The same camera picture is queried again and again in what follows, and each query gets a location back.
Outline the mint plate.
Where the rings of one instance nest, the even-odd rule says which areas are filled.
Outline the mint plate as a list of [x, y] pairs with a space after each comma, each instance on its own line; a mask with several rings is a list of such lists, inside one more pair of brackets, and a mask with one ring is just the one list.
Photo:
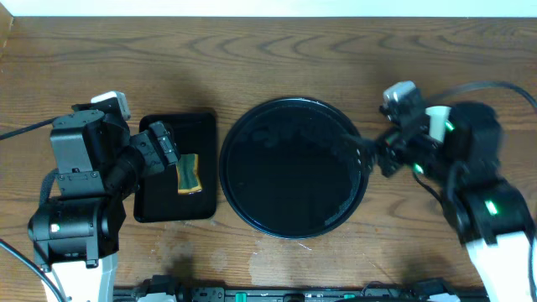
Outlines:
[[447, 133], [454, 130], [454, 126], [449, 121], [451, 107], [433, 106], [425, 110], [425, 114], [430, 118], [429, 136], [434, 140], [443, 143]]

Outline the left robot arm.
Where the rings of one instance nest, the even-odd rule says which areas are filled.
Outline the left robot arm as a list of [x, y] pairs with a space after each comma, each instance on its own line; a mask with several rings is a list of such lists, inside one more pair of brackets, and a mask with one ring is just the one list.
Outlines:
[[51, 282], [50, 301], [110, 301], [124, 200], [142, 180], [180, 158], [162, 122], [131, 135], [108, 122], [58, 119], [50, 134], [60, 194], [29, 220], [34, 259]]

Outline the orange green sponge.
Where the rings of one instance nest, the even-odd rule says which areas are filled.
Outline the orange green sponge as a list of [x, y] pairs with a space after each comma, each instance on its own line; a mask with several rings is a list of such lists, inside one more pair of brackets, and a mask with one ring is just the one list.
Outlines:
[[177, 193], [191, 195], [202, 191], [202, 184], [198, 173], [199, 155], [182, 154], [176, 164]]

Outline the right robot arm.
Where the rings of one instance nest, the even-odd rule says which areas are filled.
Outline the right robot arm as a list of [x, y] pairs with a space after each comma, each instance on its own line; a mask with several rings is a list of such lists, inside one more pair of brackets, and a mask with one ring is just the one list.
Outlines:
[[376, 141], [389, 177], [403, 166], [441, 190], [435, 198], [491, 301], [534, 301], [536, 226], [518, 189], [499, 173], [503, 130], [479, 102], [379, 111], [394, 126]]

